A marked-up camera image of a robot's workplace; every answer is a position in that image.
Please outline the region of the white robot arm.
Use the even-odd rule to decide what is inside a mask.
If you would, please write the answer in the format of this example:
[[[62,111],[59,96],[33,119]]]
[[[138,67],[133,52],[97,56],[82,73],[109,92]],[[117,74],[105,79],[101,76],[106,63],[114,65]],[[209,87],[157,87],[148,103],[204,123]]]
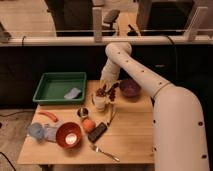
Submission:
[[[101,79],[114,82],[125,70],[154,100],[155,171],[210,171],[204,114],[197,96],[131,57],[128,43],[109,43]]]

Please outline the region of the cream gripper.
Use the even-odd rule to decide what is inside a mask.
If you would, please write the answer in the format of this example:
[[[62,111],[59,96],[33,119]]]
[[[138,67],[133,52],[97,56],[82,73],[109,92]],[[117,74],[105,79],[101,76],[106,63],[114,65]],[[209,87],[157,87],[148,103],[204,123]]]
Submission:
[[[115,74],[102,74],[101,83],[106,86],[106,89],[109,90],[114,83],[118,80],[118,76]]]

